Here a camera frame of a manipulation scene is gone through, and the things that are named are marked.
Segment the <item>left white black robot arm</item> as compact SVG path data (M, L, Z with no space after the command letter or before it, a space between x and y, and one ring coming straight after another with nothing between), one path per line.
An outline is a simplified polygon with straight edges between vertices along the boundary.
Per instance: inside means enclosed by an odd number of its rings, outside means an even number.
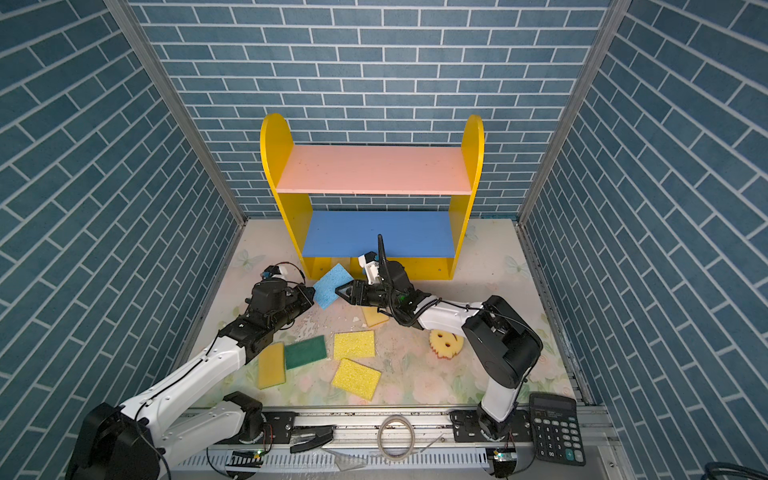
M314 304L315 290L280 277L253 286L244 314L165 379L117 406L102 403L83 420L69 479L161 479L172 467L227 439L268 443L260 401L236 391L211 409L181 418L213 386L254 360L274 335Z

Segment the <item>pale yellow sponge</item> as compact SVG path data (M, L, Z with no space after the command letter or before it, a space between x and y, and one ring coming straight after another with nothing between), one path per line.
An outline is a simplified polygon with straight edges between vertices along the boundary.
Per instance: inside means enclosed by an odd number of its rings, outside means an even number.
M380 313L376 307L363 307L362 308L365 324L368 328L373 328L377 325L387 322L390 317L385 313Z

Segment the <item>blue sponge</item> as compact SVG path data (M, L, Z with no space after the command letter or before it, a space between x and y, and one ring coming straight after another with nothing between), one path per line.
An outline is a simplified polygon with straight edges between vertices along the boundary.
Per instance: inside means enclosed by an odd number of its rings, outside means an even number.
M349 272L341 265L336 264L330 271L318 280L313 288L315 290L314 301L323 310L333 304L339 296L336 289L353 280Z

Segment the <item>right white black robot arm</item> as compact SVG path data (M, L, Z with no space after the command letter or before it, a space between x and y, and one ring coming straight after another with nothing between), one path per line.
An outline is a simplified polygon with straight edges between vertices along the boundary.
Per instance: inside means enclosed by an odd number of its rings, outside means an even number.
M522 385L543 349L539 335L498 295L474 303L446 300L417 289L395 260L373 252L362 259L366 278L341 285L335 293L350 305L375 307L401 326L467 341L489 377L478 406L480 428L493 440L506 436Z

